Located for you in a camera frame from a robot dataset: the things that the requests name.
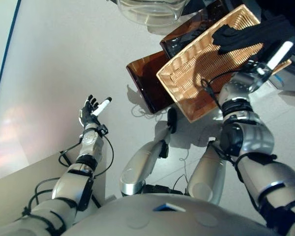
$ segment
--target woven basket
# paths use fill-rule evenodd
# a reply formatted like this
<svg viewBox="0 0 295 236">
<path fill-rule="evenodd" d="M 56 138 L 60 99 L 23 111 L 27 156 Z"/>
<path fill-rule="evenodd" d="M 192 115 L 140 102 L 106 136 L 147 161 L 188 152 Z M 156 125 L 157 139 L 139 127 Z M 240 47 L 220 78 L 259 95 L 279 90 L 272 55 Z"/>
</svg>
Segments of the woven basket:
<svg viewBox="0 0 295 236">
<path fill-rule="evenodd" d="M 190 122 L 216 107 L 213 99 L 202 89 L 200 80 L 209 81 L 223 72 L 240 68 L 263 46 L 259 43 L 218 55 L 219 46 L 212 44 L 214 32 L 225 24 L 241 30 L 259 23 L 254 14 L 241 5 L 202 33 L 157 72 L 157 78 Z M 290 60 L 279 64 L 273 73 L 289 64 Z M 227 74 L 214 80 L 211 84 L 213 90 L 219 92 L 230 78 L 231 74 Z"/>
</svg>

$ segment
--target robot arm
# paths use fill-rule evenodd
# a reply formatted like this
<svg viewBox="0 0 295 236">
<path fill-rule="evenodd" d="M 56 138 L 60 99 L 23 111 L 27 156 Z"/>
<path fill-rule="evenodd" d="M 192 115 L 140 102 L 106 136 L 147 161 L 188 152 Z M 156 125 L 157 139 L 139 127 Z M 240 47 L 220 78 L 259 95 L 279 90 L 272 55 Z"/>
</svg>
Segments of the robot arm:
<svg viewBox="0 0 295 236">
<path fill-rule="evenodd" d="M 80 123 L 84 127 L 82 148 L 74 164 L 56 183 L 52 199 L 33 209 L 26 207 L 23 217 L 0 228 L 0 236 L 57 236 L 70 228 L 77 211 L 84 211 L 92 194 L 94 171 L 101 161 L 102 136 L 108 133 L 97 116 L 109 104 L 107 98 L 101 104 L 88 97 L 80 110 Z"/>
<path fill-rule="evenodd" d="M 292 45 L 285 42 L 267 64 L 251 63 L 248 71 L 233 74 L 219 96 L 224 117 L 220 147 L 231 157 L 255 209 L 282 235 L 295 224 L 295 171 L 274 161 L 274 137 L 253 112 L 248 94 L 269 78 Z"/>
</svg>

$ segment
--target clear glass container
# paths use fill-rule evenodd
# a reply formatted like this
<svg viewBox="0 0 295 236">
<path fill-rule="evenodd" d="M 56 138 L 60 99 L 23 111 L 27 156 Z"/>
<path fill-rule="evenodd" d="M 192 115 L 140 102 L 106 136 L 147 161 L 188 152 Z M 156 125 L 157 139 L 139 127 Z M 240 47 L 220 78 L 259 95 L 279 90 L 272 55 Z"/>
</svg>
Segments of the clear glass container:
<svg viewBox="0 0 295 236">
<path fill-rule="evenodd" d="M 190 0 L 118 0 L 120 12 L 129 20 L 147 26 L 175 22 Z"/>
</svg>

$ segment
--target floor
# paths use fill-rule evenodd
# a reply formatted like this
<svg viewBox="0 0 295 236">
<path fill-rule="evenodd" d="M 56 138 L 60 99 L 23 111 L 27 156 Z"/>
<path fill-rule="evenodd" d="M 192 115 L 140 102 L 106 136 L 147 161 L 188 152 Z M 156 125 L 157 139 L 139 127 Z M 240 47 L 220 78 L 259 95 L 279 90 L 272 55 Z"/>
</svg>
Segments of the floor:
<svg viewBox="0 0 295 236">
<path fill-rule="evenodd" d="M 77 142 L 78 110 L 93 93 L 98 100 L 113 98 L 99 119 L 115 150 L 111 169 L 95 181 L 95 195 L 101 202 L 121 197 L 123 167 L 166 120 L 165 111 L 148 115 L 125 66 L 160 51 L 161 38 L 126 20 L 111 2 L 22 0 L 0 89 L 0 178 Z M 295 93 L 266 83 L 251 100 L 275 136 L 278 160 L 295 169 Z M 217 137 L 220 120 L 217 110 L 193 124 L 179 113 L 169 157 L 157 161 L 147 183 L 172 187 L 184 173 L 180 158 L 190 177 L 208 139 Z M 77 152 L 70 153 L 72 160 Z M 105 145 L 98 171 L 110 158 Z M 264 223 L 230 164 L 226 172 L 220 205 Z M 185 187 L 181 179 L 176 189 Z"/>
</svg>

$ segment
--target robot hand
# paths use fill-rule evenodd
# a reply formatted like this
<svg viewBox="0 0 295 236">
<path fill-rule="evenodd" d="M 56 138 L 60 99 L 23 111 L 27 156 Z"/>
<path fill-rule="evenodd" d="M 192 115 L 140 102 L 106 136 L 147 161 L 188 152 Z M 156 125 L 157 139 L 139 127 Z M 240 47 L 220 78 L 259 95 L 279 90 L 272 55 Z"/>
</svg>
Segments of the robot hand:
<svg viewBox="0 0 295 236">
<path fill-rule="evenodd" d="M 88 124 L 95 123 L 100 125 L 97 116 L 104 110 L 104 108 L 112 101 L 111 97 L 105 99 L 101 104 L 96 102 L 96 98 L 93 95 L 88 96 L 84 103 L 84 107 L 80 110 L 79 121 L 85 128 Z"/>
</svg>

